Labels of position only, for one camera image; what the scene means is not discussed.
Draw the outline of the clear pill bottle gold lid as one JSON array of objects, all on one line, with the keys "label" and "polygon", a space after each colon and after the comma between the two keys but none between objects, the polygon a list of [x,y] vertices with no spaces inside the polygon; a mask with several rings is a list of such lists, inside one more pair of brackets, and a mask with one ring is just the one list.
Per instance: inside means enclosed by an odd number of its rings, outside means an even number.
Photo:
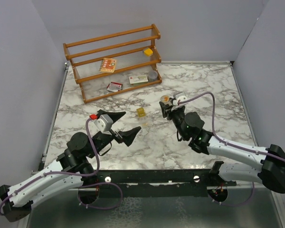
[{"label": "clear pill bottle gold lid", "polygon": [[164,105],[171,105],[171,100],[167,95],[163,95],[160,98],[160,102],[163,103]]}]

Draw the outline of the yellow weekly pill organizer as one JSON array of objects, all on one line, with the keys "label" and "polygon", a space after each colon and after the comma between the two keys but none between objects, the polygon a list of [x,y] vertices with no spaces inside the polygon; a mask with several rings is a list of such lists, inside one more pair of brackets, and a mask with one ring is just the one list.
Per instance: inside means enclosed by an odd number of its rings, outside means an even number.
[{"label": "yellow weekly pill organizer", "polygon": [[148,127],[149,126],[149,117],[145,112],[145,109],[143,107],[140,107],[136,109],[137,116],[138,116],[138,122],[142,127]]}]

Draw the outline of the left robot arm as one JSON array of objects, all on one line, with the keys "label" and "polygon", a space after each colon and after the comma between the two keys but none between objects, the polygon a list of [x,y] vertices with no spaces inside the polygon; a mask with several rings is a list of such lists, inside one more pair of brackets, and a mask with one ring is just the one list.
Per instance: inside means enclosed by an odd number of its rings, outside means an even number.
[{"label": "left robot arm", "polygon": [[26,217],[38,204],[69,189],[100,187],[100,151],[112,141],[130,146],[141,127],[114,131],[112,125],[125,112],[99,110],[86,121],[86,132],[75,133],[64,150],[46,168],[16,185],[0,186],[0,216],[9,222]]}]

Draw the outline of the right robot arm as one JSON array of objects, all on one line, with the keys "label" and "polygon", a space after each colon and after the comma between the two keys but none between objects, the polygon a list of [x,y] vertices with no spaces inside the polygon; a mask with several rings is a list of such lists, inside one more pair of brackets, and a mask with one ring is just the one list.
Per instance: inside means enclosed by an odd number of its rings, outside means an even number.
[{"label": "right robot arm", "polygon": [[204,121],[196,112],[185,113],[185,106],[159,102],[162,116],[173,121],[178,141],[188,141],[197,153],[222,156],[235,164],[221,162],[209,173],[212,185],[224,181],[249,181],[263,184],[271,191],[285,194],[285,152],[275,144],[269,147],[249,146],[227,141],[203,128]]}]

